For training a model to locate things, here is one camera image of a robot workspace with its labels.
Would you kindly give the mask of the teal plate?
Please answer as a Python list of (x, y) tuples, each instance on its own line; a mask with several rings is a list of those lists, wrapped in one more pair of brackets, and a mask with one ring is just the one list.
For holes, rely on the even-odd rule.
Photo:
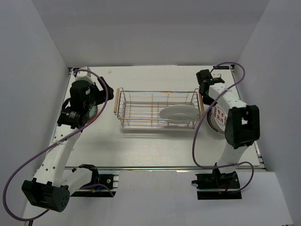
[(92, 119), (95, 115), (97, 115), (98, 107), (93, 106), (89, 112), (89, 117)]

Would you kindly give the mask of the orange plate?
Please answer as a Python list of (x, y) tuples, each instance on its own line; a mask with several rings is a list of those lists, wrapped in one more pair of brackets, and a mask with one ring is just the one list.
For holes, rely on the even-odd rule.
[(96, 113), (94, 114), (94, 116), (93, 116), (91, 119), (89, 119), (89, 120), (87, 121), (87, 124), (92, 123), (92, 122), (95, 120), (95, 118), (97, 117), (97, 115), (98, 115), (98, 112), (96, 112)]

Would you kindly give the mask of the white plate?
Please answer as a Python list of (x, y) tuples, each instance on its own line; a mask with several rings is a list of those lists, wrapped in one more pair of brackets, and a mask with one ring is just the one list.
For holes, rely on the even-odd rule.
[(188, 123), (200, 116), (200, 111), (191, 105), (172, 105), (159, 112), (160, 119), (168, 123)]
[(212, 115), (212, 111), (210, 110), (206, 115), (206, 120), (209, 125), (209, 127), (215, 131), (216, 133), (224, 135), (224, 131), (217, 125), (217, 123), (214, 120), (214, 117)]
[(209, 110), (212, 111), (212, 115), (217, 125), (225, 132), (225, 126), (227, 122), (227, 114), (225, 113), (225, 111), (218, 104), (215, 104)]

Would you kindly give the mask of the white plate front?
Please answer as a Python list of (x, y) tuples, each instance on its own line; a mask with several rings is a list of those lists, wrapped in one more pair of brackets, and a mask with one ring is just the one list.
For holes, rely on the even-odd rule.
[(172, 105), (159, 112), (160, 119), (168, 123), (188, 123), (200, 116), (200, 111), (191, 105)]

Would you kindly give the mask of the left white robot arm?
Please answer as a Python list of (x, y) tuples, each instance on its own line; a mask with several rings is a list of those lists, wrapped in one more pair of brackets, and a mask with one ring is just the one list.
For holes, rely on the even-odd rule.
[(114, 97), (114, 90), (103, 77), (98, 80), (102, 90), (89, 78), (72, 83), (70, 98), (63, 103), (57, 121), (61, 140), (54, 142), (55, 147), (47, 152), (32, 180), (22, 184), (22, 191), (31, 205), (62, 212), (73, 193), (83, 186), (94, 188), (99, 184), (98, 170), (91, 164), (81, 164), (63, 177), (71, 151), (82, 134), (80, 129), (89, 120), (90, 110)]

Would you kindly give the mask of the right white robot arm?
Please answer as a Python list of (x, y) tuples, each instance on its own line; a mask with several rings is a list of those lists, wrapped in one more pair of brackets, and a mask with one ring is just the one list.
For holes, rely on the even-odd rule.
[(241, 101), (222, 78), (212, 77), (208, 69), (196, 74), (203, 103), (210, 108), (218, 105), (224, 111), (224, 136), (226, 146), (214, 165), (219, 172), (213, 174), (212, 181), (222, 188), (229, 183), (229, 175), (236, 170), (239, 160), (249, 146), (260, 137), (260, 112), (256, 105)]

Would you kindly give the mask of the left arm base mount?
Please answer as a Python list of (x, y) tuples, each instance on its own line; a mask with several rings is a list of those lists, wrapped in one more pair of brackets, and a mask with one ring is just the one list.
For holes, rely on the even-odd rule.
[(88, 170), (91, 175), (88, 176), (88, 183), (83, 184), (79, 190), (71, 194), (71, 197), (114, 197), (118, 187), (117, 174), (99, 172), (98, 168), (92, 164), (81, 164), (77, 168), (73, 168), (72, 172), (79, 169)]

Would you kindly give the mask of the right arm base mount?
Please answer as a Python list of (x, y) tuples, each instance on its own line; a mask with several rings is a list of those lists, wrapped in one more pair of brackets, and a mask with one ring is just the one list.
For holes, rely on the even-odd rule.
[(198, 200), (240, 200), (242, 199), (240, 183), (237, 173), (234, 171), (222, 174), (218, 169), (212, 173), (196, 174), (192, 185), (197, 188)]

